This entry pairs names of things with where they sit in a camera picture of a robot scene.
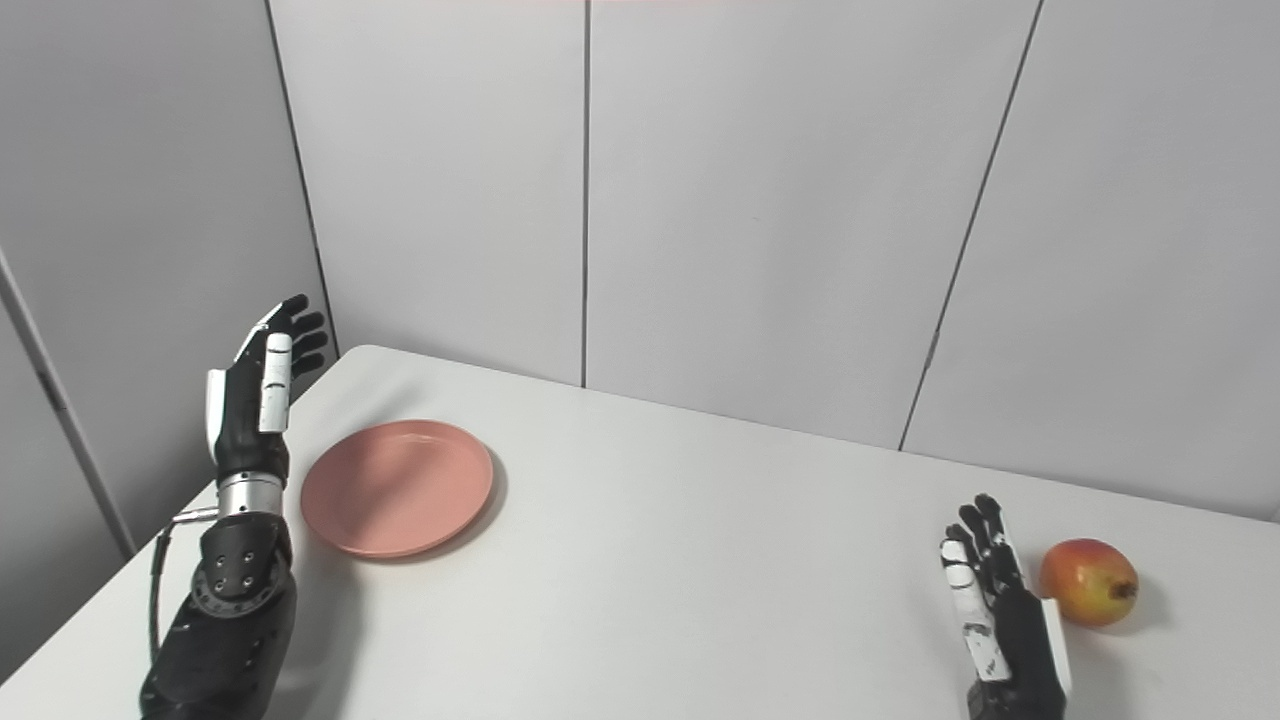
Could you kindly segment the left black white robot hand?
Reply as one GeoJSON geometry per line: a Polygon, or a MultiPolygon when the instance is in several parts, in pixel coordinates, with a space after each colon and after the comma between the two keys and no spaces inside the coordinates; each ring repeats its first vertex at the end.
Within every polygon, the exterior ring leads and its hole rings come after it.
{"type": "Polygon", "coordinates": [[[298,293],[255,323],[227,369],[206,383],[206,434],[219,486],[242,474],[285,480],[289,455],[283,434],[294,380],[325,366],[329,336],[323,313],[298,293]]]}

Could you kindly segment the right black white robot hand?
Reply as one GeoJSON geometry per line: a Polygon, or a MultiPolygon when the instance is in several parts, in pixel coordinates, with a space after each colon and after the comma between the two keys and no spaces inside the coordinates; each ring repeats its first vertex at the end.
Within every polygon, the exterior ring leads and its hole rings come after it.
{"type": "Polygon", "coordinates": [[[1004,510],[978,495],[947,527],[940,561],[974,666],[970,719],[1064,719],[1073,691],[1059,603],[1037,596],[1004,510]]]}

